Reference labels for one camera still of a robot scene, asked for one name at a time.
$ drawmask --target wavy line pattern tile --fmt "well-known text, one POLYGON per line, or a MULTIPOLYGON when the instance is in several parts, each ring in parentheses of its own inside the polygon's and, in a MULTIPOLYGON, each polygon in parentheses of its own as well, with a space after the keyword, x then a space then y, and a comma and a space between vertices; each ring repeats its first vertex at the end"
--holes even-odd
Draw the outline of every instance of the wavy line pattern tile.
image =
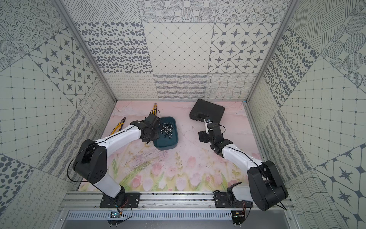
POLYGON ((365 152, 364 143, 315 168, 349 228, 363 228, 366 222, 365 152))
POLYGON ((286 101, 318 55, 305 40, 287 28, 263 75, 278 106, 286 101))
POLYGON ((63 0, 74 22, 140 22, 137 0, 63 0))
POLYGON ((280 110, 264 129, 261 137, 268 159, 276 164, 284 181, 312 169, 309 159, 280 110))
POLYGON ((290 0, 218 0, 215 22, 282 21, 290 0))
POLYGON ((104 74, 117 99, 158 99, 153 74, 104 74))
POLYGON ((211 23, 143 23, 153 73, 207 73, 211 23))
POLYGON ((257 130, 262 133, 279 109, 263 77, 257 83, 249 106, 257 130))
POLYGON ((241 100, 249 93, 256 74, 208 74, 206 100, 241 100))
POLYGON ((289 27, 321 52, 359 0, 301 0, 289 27))
POLYGON ((143 22, 214 22, 216 0, 138 0, 143 22))
POLYGON ((366 93, 366 4, 357 8, 331 38, 322 56, 366 93))
POLYGON ((279 23, 214 23, 209 73, 258 73, 279 23))
POLYGON ((96 129, 98 136, 101 136, 115 104, 115 100, 111 98, 103 83, 96 78, 93 88, 80 102, 78 110, 96 129))
POLYGON ((154 74, 159 99, 197 100, 205 97, 207 75, 154 74))
POLYGON ((18 160, 0 154, 0 219, 2 218, 7 206, 11 204, 22 188, 23 184, 27 182, 29 175, 33 172, 33 167, 26 165, 18 160))
POLYGON ((67 28, 28 55, 76 107, 97 77, 67 28))
MULTIPOLYGON (((86 139, 97 138, 99 138, 99 134, 96 129, 79 110, 76 110, 36 168, 69 181, 66 176, 66 168, 70 160, 78 153, 81 143, 86 139)), ((80 178, 71 168, 69 175, 73 180, 80 178)))
POLYGON ((307 228, 348 228, 314 170, 285 183, 300 223, 307 228))
POLYGON ((67 191, 76 185, 34 169, 0 218, 1 228, 47 229, 67 191))
POLYGON ((76 23, 104 73, 151 73, 145 33, 136 22, 76 23))
POLYGON ((321 56, 281 111, 314 166, 366 142, 366 94, 321 56))
POLYGON ((76 108, 29 56, 0 81, 1 152, 36 166, 76 108))
POLYGON ((0 23, 27 53, 66 27, 50 0, 3 0, 0 23))

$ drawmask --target yellow pliers handle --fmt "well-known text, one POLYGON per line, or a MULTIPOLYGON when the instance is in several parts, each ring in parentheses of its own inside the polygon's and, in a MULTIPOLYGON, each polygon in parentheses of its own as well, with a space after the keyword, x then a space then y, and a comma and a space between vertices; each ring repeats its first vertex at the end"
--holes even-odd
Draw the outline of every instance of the yellow pliers handle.
POLYGON ((120 131, 121 129, 122 129, 122 126, 123 126, 123 124, 124 124, 124 122, 126 121, 126 117, 124 117, 118 124, 117 124, 117 126, 113 129, 113 131, 112 131, 112 133, 110 134, 110 135, 112 135, 112 134, 114 134, 116 131, 118 132, 118 131, 120 131))

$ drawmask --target dotted pattern tile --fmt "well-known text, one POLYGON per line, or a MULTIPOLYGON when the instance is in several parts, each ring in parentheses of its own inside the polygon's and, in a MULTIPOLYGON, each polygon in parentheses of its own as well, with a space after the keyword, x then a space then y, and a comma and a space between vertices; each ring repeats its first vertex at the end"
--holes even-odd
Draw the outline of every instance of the dotted pattern tile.
POLYGON ((205 100, 244 100, 256 74, 208 74, 205 100))
POLYGON ((207 73, 212 24, 143 23, 154 73, 207 73))
POLYGON ((214 23, 209 73, 258 73, 279 23, 214 23))
POLYGON ((318 55, 298 34, 287 28, 263 75, 279 106, 293 92, 318 55))
POLYGON ((1 151, 35 166, 75 106, 29 56, 0 72, 1 151))
POLYGON ((151 73, 145 34, 138 22, 76 23, 104 73, 151 73))
POLYGON ((322 57, 281 111, 316 166, 366 142, 366 94, 322 57))
POLYGON ((23 184, 33 172, 33 167, 0 154, 0 219, 23 184))
POLYGON ((50 0, 3 0, 0 23, 27 53, 66 27, 50 0))
POLYGON ((282 21, 290 0, 218 0, 215 22, 282 21))
POLYGON ((321 184, 327 190, 349 228, 364 228, 366 144, 349 150, 315 168, 321 184))
POLYGON ((76 107, 97 78, 67 28, 28 55, 76 107))
POLYGON ((0 217, 1 228, 48 229, 67 191, 77 185, 34 169, 0 217))
POLYGON ((214 22, 216 0, 138 0, 143 22, 214 22))
POLYGON ((262 133, 264 128, 279 110, 279 107, 276 101, 273 99, 273 96, 269 91, 269 88, 263 77, 259 79, 258 84, 255 87, 255 91, 253 92, 248 104, 250 106, 257 130, 259 133, 262 133))

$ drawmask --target metal frame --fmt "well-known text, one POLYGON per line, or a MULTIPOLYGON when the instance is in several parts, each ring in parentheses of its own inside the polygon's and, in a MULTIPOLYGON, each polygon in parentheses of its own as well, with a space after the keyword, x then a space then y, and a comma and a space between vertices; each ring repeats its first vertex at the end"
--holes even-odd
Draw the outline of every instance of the metal frame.
POLYGON ((256 80, 254 81, 254 84, 252 86, 252 88, 250 89, 248 96, 246 97, 246 101, 249 102, 251 96, 253 95, 253 92, 255 91, 255 88, 257 87, 257 84, 260 80, 260 78, 264 75, 264 71, 267 69, 267 66, 269 64, 269 62, 272 59, 273 54, 275 53, 276 47, 278 46, 278 43, 281 40, 282 35, 284 34, 284 32, 287 29, 287 25, 290 22, 290 19, 292 18, 293 14, 295 13, 295 10, 299 4, 300 0, 292 0, 290 2, 290 4, 287 7, 287 11, 284 15, 284 18, 281 22, 280 27, 278 28, 278 32, 272 42, 271 47, 269 48, 269 52, 263 62, 263 65, 261 67, 261 69, 258 72, 258 77, 256 78, 256 80))
POLYGON ((86 46, 86 44, 84 42, 84 39, 80 35, 78 28, 76 27, 75 22, 72 20, 71 16, 69 15, 66 6, 62 2, 62 0, 52 0, 52 2, 54 4, 54 6, 57 8, 58 12, 60 13, 65 24, 67 25, 67 28, 70 29, 71 33, 73 34, 74 39, 79 43, 81 50, 83 51, 84 55, 86 55, 89 62, 91 63, 97 76, 99 77, 101 82, 104 84, 104 86, 107 88, 108 93, 115 101, 117 101, 117 98, 114 95, 113 91, 111 90, 111 87, 105 80, 102 71, 98 67, 97 61, 92 56, 91 52, 89 51, 89 48, 86 46))

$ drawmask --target pink tablecloth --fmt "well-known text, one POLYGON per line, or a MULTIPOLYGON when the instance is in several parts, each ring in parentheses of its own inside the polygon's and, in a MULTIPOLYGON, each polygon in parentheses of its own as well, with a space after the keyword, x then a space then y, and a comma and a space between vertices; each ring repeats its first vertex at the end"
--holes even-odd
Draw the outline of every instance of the pink tablecloth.
MULTIPOLYGON (((220 122, 225 126, 224 137, 248 155, 260 159, 255 139, 241 102, 216 102, 225 107, 220 122)), ((134 120, 143 120, 153 109, 154 102, 119 101, 103 133, 108 136, 115 125, 126 117, 124 127, 134 120)), ((246 172, 222 159, 200 143, 198 132, 205 129, 203 122, 189 118, 195 102, 157 102, 161 116, 175 118, 179 142, 176 148, 159 151, 152 142, 148 145, 133 141, 108 158, 108 172, 127 191, 210 191, 226 190, 241 181, 247 183, 246 172)), ((79 191, 97 191, 89 183, 82 183, 79 191)))

